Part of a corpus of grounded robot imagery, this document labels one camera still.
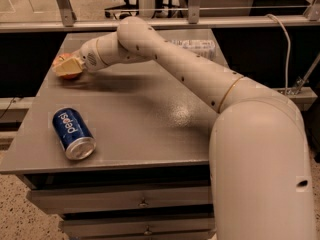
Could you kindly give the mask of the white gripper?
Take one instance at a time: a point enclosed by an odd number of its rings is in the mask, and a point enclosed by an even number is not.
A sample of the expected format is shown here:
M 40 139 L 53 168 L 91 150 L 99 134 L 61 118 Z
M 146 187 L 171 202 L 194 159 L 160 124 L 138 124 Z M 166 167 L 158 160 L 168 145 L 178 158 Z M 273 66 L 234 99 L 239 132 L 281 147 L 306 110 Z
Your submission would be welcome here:
M 80 58 L 89 72 L 95 72 L 106 67 L 101 60 L 97 48 L 97 39 L 85 42 L 79 49 Z M 78 63 L 77 53 L 58 54 L 52 62 L 54 73 L 59 77 L 75 77 L 82 73 L 82 68 Z

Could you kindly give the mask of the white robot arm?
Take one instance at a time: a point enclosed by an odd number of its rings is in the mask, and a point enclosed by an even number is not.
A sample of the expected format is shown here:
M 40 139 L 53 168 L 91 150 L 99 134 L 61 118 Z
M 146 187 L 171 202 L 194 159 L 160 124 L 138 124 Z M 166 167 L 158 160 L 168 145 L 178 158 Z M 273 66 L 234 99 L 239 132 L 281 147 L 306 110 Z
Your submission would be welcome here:
M 213 112 L 209 166 L 218 240 L 317 240 L 304 121 L 287 96 L 127 17 L 53 64 L 59 76 L 153 60 Z

